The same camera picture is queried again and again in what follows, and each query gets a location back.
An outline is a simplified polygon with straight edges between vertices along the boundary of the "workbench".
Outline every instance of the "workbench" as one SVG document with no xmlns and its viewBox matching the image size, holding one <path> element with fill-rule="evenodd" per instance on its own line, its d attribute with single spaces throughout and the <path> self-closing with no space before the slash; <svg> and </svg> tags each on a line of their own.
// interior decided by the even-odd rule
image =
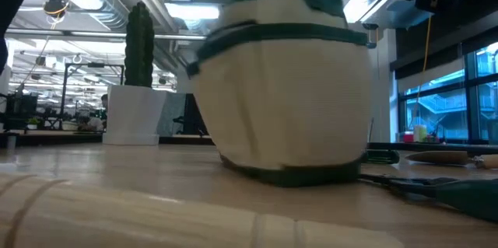
<svg viewBox="0 0 498 248">
<path fill-rule="evenodd" d="M 451 208 L 405 201 L 366 183 L 269 186 L 223 168 L 215 146 L 119 147 L 97 143 L 20 147 L 14 155 L 4 153 L 1 171 L 385 231 L 405 247 L 498 247 L 496 224 Z M 362 171 L 403 177 L 498 178 L 498 170 L 431 166 L 404 159 L 394 166 L 363 165 Z"/>
</svg>

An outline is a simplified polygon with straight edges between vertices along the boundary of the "tall cactus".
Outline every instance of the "tall cactus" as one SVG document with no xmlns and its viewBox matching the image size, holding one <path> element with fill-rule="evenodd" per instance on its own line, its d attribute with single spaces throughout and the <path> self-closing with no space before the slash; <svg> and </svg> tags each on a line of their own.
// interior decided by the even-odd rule
<svg viewBox="0 0 498 248">
<path fill-rule="evenodd" d="M 151 87 L 153 84 L 154 29 L 143 2 L 133 7 L 126 26 L 125 85 Z"/>
</svg>

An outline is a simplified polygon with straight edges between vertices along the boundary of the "window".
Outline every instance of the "window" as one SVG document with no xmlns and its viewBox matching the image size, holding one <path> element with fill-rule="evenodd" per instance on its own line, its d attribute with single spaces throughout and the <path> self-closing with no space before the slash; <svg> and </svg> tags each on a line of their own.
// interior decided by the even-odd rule
<svg viewBox="0 0 498 248">
<path fill-rule="evenodd" d="M 423 124 L 428 134 L 450 143 L 498 145 L 498 42 L 466 54 L 463 60 L 465 69 L 462 63 L 450 71 L 436 69 L 451 73 L 422 84 L 420 92 L 418 87 L 410 88 L 414 79 L 405 81 L 410 89 L 399 87 L 399 131 Z"/>
</svg>

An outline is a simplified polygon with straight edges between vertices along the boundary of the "glass window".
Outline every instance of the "glass window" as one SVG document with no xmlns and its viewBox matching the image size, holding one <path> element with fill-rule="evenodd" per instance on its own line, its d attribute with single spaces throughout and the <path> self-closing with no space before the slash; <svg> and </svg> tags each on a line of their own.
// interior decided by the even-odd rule
<svg viewBox="0 0 498 248">
<path fill-rule="evenodd" d="M 416 117 L 416 99 L 406 101 L 406 126 L 412 131 L 417 124 L 427 126 L 427 133 L 439 138 L 468 139 L 467 98 L 464 89 L 433 94 L 419 98 Z"/>
<path fill-rule="evenodd" d="M 479 86 L 479 126 L 481 139 L 489 139 L 489 131 L 498 127 L 498 82 Z"/>
<path fill-rule="evenodd" d="M 428 90 L 428 89 L 435 89 L 435 88 L 439 88 L 439 87 L 442 87 L 442 86 L 447 86 L 447 85 L 455 84 L 455 83 L 458 83 L 458 82 L 463 82 L 464 78 L 465 78 L 465 71 L 464 71 L 464 69 L 458 70 L 457 72 L 450 73 L 450 74 L 445 75 L 443 77 L 440 77 L 438 79 L 434 79 L 434 80 L 432 80 L 430 82 L 422 84 L 420 91 L 423 92 L 423 91 Z M 419 87 L 418 86 L 415 87 L 415 88 L 407 89 L 405 91 L 405 95 L 409 95 L 409 94 L 412 94 L 412 93 L 417 93 L 418 91 L 419 91 Z"/>
<path fill-rule="evenodd" d="M 475 62 L 477 63 L 477 76 L 498 73 L 498 64 L 496 63 L 496 54 L 498 53 L 498 42 L 484 47 L 475 52 Z"/>
</svg>

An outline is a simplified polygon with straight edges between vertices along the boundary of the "green handle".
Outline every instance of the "green handle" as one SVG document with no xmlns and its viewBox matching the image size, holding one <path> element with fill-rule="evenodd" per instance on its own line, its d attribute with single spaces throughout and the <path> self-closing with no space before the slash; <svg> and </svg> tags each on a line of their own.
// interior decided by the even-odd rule
<svg viewBox="0 0 498 248">
<path fill-rule="evenodd" d="M 498 180 L 463 180 L 436 186 L 439 202 L 463 213 L 498 222 Z"/>
</svg>

